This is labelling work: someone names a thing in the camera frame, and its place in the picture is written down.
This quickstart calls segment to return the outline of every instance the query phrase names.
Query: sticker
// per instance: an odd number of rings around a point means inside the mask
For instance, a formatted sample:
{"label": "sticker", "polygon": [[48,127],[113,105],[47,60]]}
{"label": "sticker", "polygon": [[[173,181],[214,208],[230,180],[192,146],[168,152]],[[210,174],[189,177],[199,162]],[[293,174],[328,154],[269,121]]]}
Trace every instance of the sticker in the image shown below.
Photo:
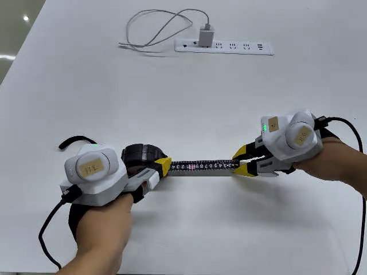
{"label": "sticker", "polygon": [[269,125],[270,133],[279,130],[278,117],[275,116],[275,117],[270,118],[268,121],[268,125]]}
{"label": "sticker", "polygon": [[294,139],[295,144],[298,146],[302,146],[304,141],[308,138],[308,136],[311,134],[312,130],[309,129],[309,127],[303,126],[296,135],[296,138]]}
{"label": "sticker", "polygon": [[90,162],[79,165],[79,171],[83,178],[94,175],[100,171],[103,171],[103,163],[100,158],[94,159]]}

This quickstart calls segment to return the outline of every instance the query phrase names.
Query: tape measure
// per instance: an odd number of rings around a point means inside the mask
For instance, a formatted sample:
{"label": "tape measure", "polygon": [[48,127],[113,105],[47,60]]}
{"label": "tape measure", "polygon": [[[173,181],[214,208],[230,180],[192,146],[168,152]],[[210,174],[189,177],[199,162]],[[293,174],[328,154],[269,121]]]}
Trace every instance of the tape measure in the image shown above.
{"label": "tape measure", "polygon": [[[127,168],[145,166],[166,157],[160,148],[150,144],[132,144],[121,155]],[[172,162],[167,176],[231,176],[239,166],[239,160],[230,159]]]}

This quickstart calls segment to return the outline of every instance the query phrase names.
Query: hand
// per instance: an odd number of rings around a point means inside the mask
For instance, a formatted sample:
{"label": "hand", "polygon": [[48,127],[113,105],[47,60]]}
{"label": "hand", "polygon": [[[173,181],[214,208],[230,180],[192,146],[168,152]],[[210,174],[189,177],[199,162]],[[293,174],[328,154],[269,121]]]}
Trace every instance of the hand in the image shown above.
{"label": "hand", "polygon": [[327,137],[322,143],[323,150],[317,156],[294,163],[294,168],[304,170],[319,179],[340,180],[354,187],[366,198],[367,156],[334,137]]}
{"label": "hand", "polygon": [[76,257],[58,274],[117,274],[130,237],[132,202],[132,196],[125,194],[105,206],[88,209],[77,225]]}
{"label": "hand", "polygon": [[354,149],[334,137],[322,140],[323,150],[314,158],[294,163],[296,169],[304,170],[319,179],[341,180],[348,172],[345,159],[354,153]]}

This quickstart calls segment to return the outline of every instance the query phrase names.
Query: white power strip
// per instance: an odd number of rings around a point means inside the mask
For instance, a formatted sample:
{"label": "white power strip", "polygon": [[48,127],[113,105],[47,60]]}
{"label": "white power strip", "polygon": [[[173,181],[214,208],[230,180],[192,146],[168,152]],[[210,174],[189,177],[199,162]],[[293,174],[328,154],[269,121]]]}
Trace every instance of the white power strip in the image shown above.
{"label": "white power strip", "polygon": [[179,39],[174,41],[176,52],[192,53],[237,53],[237,54],[262,54],[274,55],[274,50],[269,42],[249,42],[232,40],[214,40],[209,48],[198,46],[198,40]]}

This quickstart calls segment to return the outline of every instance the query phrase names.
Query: black wire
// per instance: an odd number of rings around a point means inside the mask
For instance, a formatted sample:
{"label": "black wire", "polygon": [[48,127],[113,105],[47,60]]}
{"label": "black wire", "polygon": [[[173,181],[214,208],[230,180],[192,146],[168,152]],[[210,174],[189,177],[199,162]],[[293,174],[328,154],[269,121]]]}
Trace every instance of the black wire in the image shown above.
{"label": "black wire", "polygon": [[60,270],[61,269],[61,265],[58,261],[56,261],[51,254],[48,252],[47,247],[45,245],[45,241],[43,239],[43,234],[46,230],[46,227],[48,226],[48,224],[50,223],[51,219],[53,218],[53,216],[55,215],[55,213],[60,209],[61,206],[63,206],[65,204],[65,201],[62,199],[50,212],[50,214],[48,215],[46,221],[44,222],[44,225],[42,225],[42,228],[40,230],[40,233],[38,234],[38,240],[40,241],[41,247],[42,247],[42,251],[45,253],[45,255],[47,256],[47,258],[52,261],[52,263],[54,265],[57,266],[57,268]]}
{"label": "black wire", "polygon": [[[358,147],[360,152],[363,153],[363,145],[362,145],[362,139],[360,137],[360,134],[358,133],[357,129],[353,126],[351,122],[349,122],[346,119],[343,119],[341,117],[328,117],[326,119],[328,122],[330,121],[341,121],[344,122],[349,126],[350,129],[352,129],[353,133],[355,134],[357,141],[358,141]],[[363,253],[363,244],[364,244],[364,238],[365,238],[365,224],[366,224],[366,200],[362,196],[362,224],[361,224],[361,238],[360,238],[360,249],[358,251],[358,258],[356,262],[356,266],[354,267],[354,270],[352,272],[352,275],[356,275],[358,272],[358,269],[360,268],[361,259],[362,259],[362,253]]]}

